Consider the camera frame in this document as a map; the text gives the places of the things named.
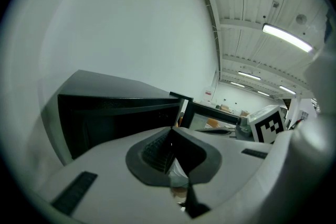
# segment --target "ceiling light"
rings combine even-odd
[[[269,94],[266,94],[266,93],[263,93],[263,92],[259,92],[259,93],[261,93],[261,94],[263,94],[263,95],[266,95],[266,96],[269,96]]]
[[[245,86],[237,84],[237,83],[234,83],[234,82],[231,82],[231,84],[234,84],[234,85],[241,86],[241,87],[245,88]]]
[[[261,80],[260,77],[253,76],[253,75],[250,75],[250,74],[247,74],[247,73],[238,72],[238,74],[243,75],[243,76],[247,76],[247,77],[249,77],[249,78],[253,78],[253,79],[257,79],[257,80]]]
[[[264,26],[262,27],[263,32],[271,34],[273,36],[276,36],[278,38],[281,38],[289,43],[292,43],[293,45],[299,47],[300,49],[309,52],[312,50],[312,47],[304,42],[303,40],[297,38],[296,36],[293,36],[292,34],[277,28],[273,25],[269,25],[269,24],[264,24]]]
[[[293,92],[293,91],[287,89],[287,88],[284,87],[284,86],[279,86],[279,88],[281,88],[281,89],[283,89],[283,90],[285,90],[285,91],[287,91],[287,92],[290,92],[291,94],[296,94],[296,92]]]

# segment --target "white ceiling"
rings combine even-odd
[[[324,0],[210,0],[218,31],[221,80],[239,82],[274,98],[293,98],[283,85],[302,98],[312,98],[303,72],[323,46],[326,13]],[[307,22],[296,22],[304,14]],[[298,36],[313,48],[308,54],[286,41],[261,31],[269,23]],[[245,78],[238,71],[262,79]]]

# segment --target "fluorescent light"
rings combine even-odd
[[[279,88],[281,88],[281,89],[283,89],[283,90],[285,90],[285,91],[287,91],[287,92],[290,92],[291,94],[296,94],[296,92],[293,92],[293,91],[287,89],[287,88],[284,87],[284,86],[279,86]]]
[[[263,93],[263,92],[259,92],[259,93],[261,93],[261,94],[263,94],[263,95],[266,95],[266,96],[269,96],[269,94],[266,94],[266,93]]]
[[[306,51],[306,52],[309,52],[312,50],[312,47],[304,42],[303,40],[293,36],[292,34],[280,29],[280,28],[277,28],[273,25],[268,25],[268,24],[264,24],[264,26],[262,27],[263,29],[263,32],[265,33],[268,33],[268,34],[271,34],[273,36],[276,36],[278,38],[281,38],[289,43],[292,43],[293,45],[299,47],[300,49]]]
[[[253,78],[253,79],[257,79],[257,80],[261,80],[260,77],[253,76],[253,75],[250,75],[250,74],[247,74],[247,73],[238,72],[238,74],[243,75],[243,76],[247,76],[247,77],[249,77],[249,78]]]
[[[245,86],[237,84],[237,83],[234,83],[234,82],[231,82],[231,84],[234,84],[234,85],[241,86],[241,87],[245,88]]]

